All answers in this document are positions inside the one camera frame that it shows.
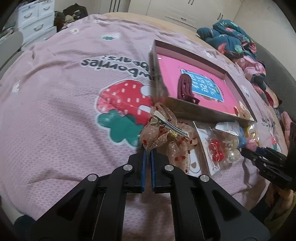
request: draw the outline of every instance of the drawer handle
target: drawer handle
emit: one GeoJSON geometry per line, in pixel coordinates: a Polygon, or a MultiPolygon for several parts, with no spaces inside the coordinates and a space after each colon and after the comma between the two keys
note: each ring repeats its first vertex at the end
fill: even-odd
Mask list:
{"type": "Polygon", "coordinates": [[[37,32],[37,31],[39,31],[40,29],[42,29],[42,27],[43,27],[43,24],[41,24],[41,25],[38,26],[38,27],[34,27],[34,30],[37,32]]]}
{"type": "Polygon", "coordinates": [[[32,13],[33,13],[33,12],[31,12],[31,13],[25,15],[24,18],[29,18],[29,17],[31,17],[32,13]]]}

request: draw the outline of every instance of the white wall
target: white wall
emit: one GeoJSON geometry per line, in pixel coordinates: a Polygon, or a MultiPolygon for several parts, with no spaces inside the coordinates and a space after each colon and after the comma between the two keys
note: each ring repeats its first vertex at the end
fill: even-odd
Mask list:
{"type": "Polygon", "coordinates": [[[101,0],[55,0],[54,10],[63,12],[67,7],[77,3],[87,9],[89,15],[99,13],[101,0]]]}
{"type": "Polygon", "coordinates": [[[273,54],[296,79],[296,33],[272,0],[244,0],[234,22],[273,54]]]}

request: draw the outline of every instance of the metal alligator clip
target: metal alligator clip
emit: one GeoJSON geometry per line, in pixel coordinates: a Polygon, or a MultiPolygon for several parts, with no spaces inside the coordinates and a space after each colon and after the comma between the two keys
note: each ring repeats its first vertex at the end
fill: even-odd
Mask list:
{"type": "Polygon", "coordinates": [[[177,127],[175,127],[174,125],[172,125],[171,123],[169,123],[164,116],[159,112],[159,111],[155,111],[152,120],[150,121],[150,124],[152,126],[164,126],[168,129],[170,129],[171,131],[179,134],[180,136],[189,138],[189,134],[187,131],[183,131],[177,127]]]}

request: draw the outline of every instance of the wardrobe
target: wardrobe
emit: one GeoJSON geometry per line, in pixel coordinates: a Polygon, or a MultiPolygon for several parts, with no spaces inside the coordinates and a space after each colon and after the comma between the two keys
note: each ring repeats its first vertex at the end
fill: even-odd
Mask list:
{"type": "Polygon", "coordinates": [[[131,0],[128,12],[165,20],[196,32],[234,20],[243,0],[131,0]]]}

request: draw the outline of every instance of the pink quilted blanket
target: pink quilted blanket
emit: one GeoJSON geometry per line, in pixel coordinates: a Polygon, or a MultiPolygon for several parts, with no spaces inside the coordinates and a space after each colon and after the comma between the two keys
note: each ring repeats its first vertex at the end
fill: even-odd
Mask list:
{"type": "MultiPolygon", "coordinates": [[[[154,39],[227,70],[256,115],[261,145],[280,149],[274,117],[238,65],[180,34],[91,15],[36,43],[1,80],[2,198],[37,219],[88,174],[106,175],[127,162],[153,105],[154,39]]],[[[266,186],[243,158],[216,181],[247,208],[266,186]]],[[[174,240],[169,195],[152,194],[149,179],[146,186],[144,194],[128,195],[123,240],[174,240]]]]}

